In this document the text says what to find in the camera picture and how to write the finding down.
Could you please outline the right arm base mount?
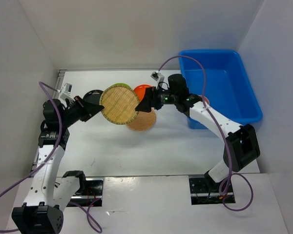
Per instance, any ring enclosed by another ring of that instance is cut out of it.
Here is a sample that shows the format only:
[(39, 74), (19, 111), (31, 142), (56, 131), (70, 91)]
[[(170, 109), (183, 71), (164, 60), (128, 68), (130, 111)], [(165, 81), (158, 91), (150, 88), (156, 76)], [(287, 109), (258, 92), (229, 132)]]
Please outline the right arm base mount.
[(192, 205), (222, 204), (224, 198), (227, 198), (225, 203), (235, 203), (231, 185), (226, 196), (221, 196), (218, 191), (219, 185), (209, 188), (203, 175), (189, 175), (188, 181)]

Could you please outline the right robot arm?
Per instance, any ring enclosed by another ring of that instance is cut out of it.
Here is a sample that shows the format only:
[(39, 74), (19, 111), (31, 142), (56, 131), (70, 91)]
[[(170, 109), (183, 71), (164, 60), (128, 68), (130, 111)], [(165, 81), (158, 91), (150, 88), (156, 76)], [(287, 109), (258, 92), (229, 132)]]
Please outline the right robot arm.
[(157, 85), (146, 88), (136, 111), (149, 113), (164, 105), (174, 105), (180, 113), (203, 124), (225, 143), (222, 160), (204, 175), (204, 186), (208, 191), (216, 191), (228, 175), (241, 171), (260, 156), (253, 126), (234, 122), (204, 103), (200, 96), (190, 93), (181, 74), (168, 77), (167, 89), (162, 88), (162, 74), (154, 72), (151, 77)]

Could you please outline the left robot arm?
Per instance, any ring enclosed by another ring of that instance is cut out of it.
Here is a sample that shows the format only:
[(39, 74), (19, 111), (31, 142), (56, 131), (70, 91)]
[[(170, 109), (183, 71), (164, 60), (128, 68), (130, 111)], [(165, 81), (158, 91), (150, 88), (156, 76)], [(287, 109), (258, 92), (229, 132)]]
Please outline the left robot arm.
[(12, 219), (22, 234), (60, 233), (63, 212), (71, 197), (84, 194), (88, 185), (83, 171), (65, 172), (56, 185), (70, 135), (68, 128), (77, 121), (88, 121), (103, 108), (79, 96), (66, 99), (66, 104), (58, 99), (43, 104), (37, 171), (23, 204), (12, 211)]

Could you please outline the pink plastic cup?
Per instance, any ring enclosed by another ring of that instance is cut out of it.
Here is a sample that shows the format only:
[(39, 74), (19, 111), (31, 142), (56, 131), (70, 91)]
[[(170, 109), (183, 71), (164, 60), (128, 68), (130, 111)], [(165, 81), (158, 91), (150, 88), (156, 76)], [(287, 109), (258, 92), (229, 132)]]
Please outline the pink plastic cup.
[(206, 103), (207, 105), (209, 105), (209, 99), (208, 99), (207, 97), (204, 97), (204, 98), (202, 98), (202, 99), (204, 99), (205, 103)]

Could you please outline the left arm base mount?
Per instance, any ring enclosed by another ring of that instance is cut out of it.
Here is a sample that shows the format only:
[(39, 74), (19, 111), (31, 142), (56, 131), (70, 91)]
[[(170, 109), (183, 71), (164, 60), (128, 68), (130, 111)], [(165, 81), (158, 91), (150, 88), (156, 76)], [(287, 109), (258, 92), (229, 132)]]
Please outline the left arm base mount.
[(85, 188), (79, 194), (74, 194), (67, 207), (75, 207), (76, 203), (82, 207), (101, 207), (103, 199), (104, 178), (103, 177), (87, 177), (85, 181)]

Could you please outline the green-rimmed bamboo tray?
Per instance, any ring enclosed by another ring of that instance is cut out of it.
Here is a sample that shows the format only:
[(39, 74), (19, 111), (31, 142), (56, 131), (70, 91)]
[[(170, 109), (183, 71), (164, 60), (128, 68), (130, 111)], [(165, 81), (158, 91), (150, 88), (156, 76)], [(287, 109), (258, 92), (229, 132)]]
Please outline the green-rimmed bamboo tray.
[(101, 111), (105, 119), (116, 125), (126, 125), (138, 115), (135, 110), (140, 103), (138, 96), (132, 89), (111, 85), (105, 89), (100, 98)]

